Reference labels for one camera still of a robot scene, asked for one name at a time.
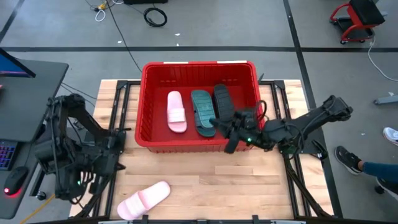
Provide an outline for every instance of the keyboard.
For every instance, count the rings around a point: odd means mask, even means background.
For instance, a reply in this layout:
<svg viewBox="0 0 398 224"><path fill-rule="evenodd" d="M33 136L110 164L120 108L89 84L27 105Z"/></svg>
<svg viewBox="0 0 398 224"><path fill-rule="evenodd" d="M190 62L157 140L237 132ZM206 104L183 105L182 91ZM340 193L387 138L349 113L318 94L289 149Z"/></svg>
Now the keyboard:
<svg viewBox="0 0 398 224"><path fill-rule="evenodd" d="M0 140L0 170L11 170L17 159L18 142Z"/></svg>

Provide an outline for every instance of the computer monitor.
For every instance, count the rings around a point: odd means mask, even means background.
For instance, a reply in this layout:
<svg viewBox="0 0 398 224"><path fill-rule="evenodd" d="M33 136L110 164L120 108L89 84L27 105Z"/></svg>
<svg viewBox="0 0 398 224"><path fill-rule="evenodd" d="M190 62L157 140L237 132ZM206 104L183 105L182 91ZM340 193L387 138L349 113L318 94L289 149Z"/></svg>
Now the computer monitor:
<svg viewBox="0 0 398 224"><path fill-rule="evenodd" d="M16 58L0 48L0 77L34 78L36 75L18 62Z"/></svg>

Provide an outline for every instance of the cart wheel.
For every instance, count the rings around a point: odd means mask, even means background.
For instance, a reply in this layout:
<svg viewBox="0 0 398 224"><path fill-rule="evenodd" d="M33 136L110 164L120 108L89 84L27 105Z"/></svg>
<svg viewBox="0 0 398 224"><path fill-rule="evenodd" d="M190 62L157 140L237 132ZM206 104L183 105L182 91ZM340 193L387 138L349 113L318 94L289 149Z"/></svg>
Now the cart wheel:
<svg viewBox="0 0 398 224"><path fill-rule="evenodd" d="M47 198L47 195L44 192L42 192L42 191L38 191L37 195L36 195L36 198L38 200L45 200Z"/></svg>
<svg viewBox="0 0 398 224"><path fill-rule="evenodd" d="M378 194L384 194L384 189L380 186L375 186L374 190L378 193Z"/></svg>

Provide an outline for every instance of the slide sandal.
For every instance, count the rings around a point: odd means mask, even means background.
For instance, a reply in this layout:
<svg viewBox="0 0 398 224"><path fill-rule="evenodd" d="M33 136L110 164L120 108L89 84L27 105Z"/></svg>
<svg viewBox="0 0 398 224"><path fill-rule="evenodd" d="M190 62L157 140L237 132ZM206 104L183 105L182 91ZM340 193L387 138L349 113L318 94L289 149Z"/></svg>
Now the slide sandal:
<svg viewBox="0 0 398 224"><path fill-rule="evenodd" d="M198 133L204 137L213 137L216 134L216 129L209 120L216 118L216 115L210 94L205 90L193 90L191 99Z"/></svg>
<svg viewBox="0 0 398 224"><path fill-rule="evenodd" d="M167 95L167 124L175 133L183 133L187 130L185 109L178 91L171 91Z"/></svg>
<svg viewBox="0 0 398 224"><path fill-rule="evenodd" d="M217 117L222 121L231 121L235 109L232 98L224 84L214 86L213 100Z"/></svg>
<svg viewBox="0 0 398 224"><path fill-rule="evenodd" d="M166 199L169 194L169 184L160 181L122 201L118 205L118 214L124 220L135 220Z"/></svg>

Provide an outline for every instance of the white shoe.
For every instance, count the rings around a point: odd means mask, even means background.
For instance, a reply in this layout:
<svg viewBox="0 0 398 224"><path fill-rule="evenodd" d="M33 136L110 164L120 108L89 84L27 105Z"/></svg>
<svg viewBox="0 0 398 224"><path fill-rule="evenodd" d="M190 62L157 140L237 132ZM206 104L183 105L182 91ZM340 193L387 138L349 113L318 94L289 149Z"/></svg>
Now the white shoe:
<svg viewBox="0 0 398 224"><path fill-rule="evenodd" d="M398 146L398 131L387 127L383 129L383 135L388 141Z"/></svg>

